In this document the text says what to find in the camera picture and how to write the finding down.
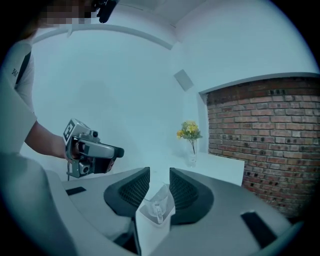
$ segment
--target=red brick wall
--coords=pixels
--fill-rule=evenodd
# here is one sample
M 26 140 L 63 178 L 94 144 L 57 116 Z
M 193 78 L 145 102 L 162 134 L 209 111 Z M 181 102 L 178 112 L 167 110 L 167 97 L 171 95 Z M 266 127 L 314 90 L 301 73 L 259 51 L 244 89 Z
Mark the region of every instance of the red brick wall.
M 320 178 L 320 82 L 278 78 L 208 94 L 209 153 L 245 161 L 242 186 L 298 217 Z

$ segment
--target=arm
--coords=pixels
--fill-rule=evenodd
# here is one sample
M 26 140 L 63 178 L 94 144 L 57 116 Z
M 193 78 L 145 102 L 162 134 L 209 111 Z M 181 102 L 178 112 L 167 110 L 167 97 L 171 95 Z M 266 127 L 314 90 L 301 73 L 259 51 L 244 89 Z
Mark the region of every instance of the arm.
M 25 143 L 42 155 L 66 158 L 64 139 L 51 133 L 37 121 L 26 137 Z

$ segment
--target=ceiling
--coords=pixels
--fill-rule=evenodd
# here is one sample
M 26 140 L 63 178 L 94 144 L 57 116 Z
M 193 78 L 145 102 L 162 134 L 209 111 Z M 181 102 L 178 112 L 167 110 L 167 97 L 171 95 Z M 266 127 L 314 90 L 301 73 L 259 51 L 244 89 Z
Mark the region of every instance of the ceiling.
M 157 15 L 175 26 L 189 12 L 207 0 L 120 0 L 119 5 L 130 6 Z

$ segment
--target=flower vase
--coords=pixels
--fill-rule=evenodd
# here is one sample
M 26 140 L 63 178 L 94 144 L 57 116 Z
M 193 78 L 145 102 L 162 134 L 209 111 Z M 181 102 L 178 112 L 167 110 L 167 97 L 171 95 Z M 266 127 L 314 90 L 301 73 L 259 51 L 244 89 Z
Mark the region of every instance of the flower vase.
M 197 163 L 197 140 L 186 139 L 186 165 L 195 167 Z

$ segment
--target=white table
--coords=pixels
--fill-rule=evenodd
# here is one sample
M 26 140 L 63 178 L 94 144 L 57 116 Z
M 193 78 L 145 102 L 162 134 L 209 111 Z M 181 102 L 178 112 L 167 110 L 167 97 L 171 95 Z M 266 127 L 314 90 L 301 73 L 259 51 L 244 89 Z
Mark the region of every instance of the white table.
M 169 168 L 183 169 L 211 178 L 219 179 L 241 186 L 244 174 L 245 162 L 236 159 L 198 153 L 195 167 L 187 167 L 185 158 L 167 155 L 159 158 L 156 154 L 149 155 L 144 165 L 139 167 L 150 167 L 150 180 L 170 183 Z M 136 225 L 141 247 L 142 256 L 148 256 L 166 237 L 170 231 L 170 221 L 163 227 L 153 226 L 139 211 L 136 212 Z

